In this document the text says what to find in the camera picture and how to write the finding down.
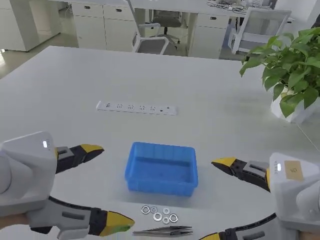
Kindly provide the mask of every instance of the blue tray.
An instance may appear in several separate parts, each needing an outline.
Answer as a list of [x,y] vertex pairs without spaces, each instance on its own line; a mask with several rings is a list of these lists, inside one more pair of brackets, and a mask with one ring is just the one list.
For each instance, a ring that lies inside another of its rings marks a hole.
[[125,169],[128,189],[190,197],[198,186],[192,147],[134,142]]

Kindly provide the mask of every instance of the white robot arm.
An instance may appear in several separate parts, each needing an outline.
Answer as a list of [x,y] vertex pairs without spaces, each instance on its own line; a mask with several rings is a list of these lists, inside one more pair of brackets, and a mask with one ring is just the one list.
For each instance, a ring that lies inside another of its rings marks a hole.
[[229,228],[202,240],[298,240],[299,231],[320,234],[320,168],[274,153],[269,163],[235,157],[212,162],[218,169],[273,196],[275,213],[249,225]]
[[59,240],[127,231],[135,223],[129,217],[50,196],[56,174],[89,162],[103,151],[89,144],[55,147],[48,132],[4,142],[0,147],[0,217],[26,214],[32,231],[48,234],[56,226]]
[[57,153],[48,132],[6,141],[0,149],[0,217],[41,209],[52,190]]

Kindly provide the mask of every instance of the white desk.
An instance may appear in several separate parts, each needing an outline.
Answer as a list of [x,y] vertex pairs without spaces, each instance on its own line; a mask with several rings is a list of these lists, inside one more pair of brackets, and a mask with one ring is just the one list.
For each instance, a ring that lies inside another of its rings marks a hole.
[[[171,77],[154,74],[158,66]],[[238,61],[50,46],[0,81],[0,142],[49,131],[56,146],[103,146],[93,161],[58,174],[51,194],[119,211],[135,220],[133,231],[163,226],[141,214],[144,204],[169,206],[177,224],[193,226],[186,240],[250,224],[273,213],[271,195],[211,161],[236,156],[268,162],[273,152],[317,160],[320,154],[295,124],[272,115],[262,69],[241,78],[240,67]],[[100,100],[170,104],[178,115],[98,112]],[[194,147],[199,185],[193,196],[129,192],[124,171],[135,141]],[[108,239],[147,239],[132,237],[132,230]],[[0,239],[55,240],[57,232],[47,237],[13,226]]]
[[[80,48],[132,51],[136,27],[125,0],[71,2]],[[200,58],[218,59],[230,17],[245,16],[208,6],[207,0],[132,0],[132,5],[139,24],[149,21],[148,9],[188,13],[186,51],[188,56]]]
[[320,108],[299,126],[320,151]]
[[[72,0],[73,3],[109,6],[128,6],[125,0]],[[136,9],[154,9],[195,14],[212,14],[230,17],[243,17],[244,14],[208,6],[207,0],[131,0]]]

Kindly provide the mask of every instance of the floor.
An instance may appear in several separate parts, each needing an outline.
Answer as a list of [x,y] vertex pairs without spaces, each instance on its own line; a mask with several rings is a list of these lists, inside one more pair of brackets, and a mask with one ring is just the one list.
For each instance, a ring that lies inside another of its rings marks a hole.
[[[59,12],[62,32],[48,41],[40,44],[29,52],[22,51],[1,51],[0,50],[0,79],[12,72],[14,69],[34,57],[48,46],[61,46],[78,48],[78,40],[75,29],[75,23],[72,14],[72,8],[69,10],[63,9]],[[178,56],[186,56],[186,44],[187,44],[187,29],[186,28],[169,28],[168,34],[177,36],[180,38],[181,43],[177,44]],[[152,31],[147,32],[146,35],[154,35]],[[223,48],[220,55],[224,60],[237,60],[240,61],[242,55],[233,55],[229,48]]]

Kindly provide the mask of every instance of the power strip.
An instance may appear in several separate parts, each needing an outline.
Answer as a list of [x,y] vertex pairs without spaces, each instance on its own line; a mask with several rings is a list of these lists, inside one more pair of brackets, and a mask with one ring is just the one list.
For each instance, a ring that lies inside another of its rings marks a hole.
[[99,101],[96,109],[98,111],[115,111],[139,114],[158,114],[158,115],[177,115],[177,108],[175,106],[159,106],[159,105],[146,105],[140,103],[128,102],[102,102]]

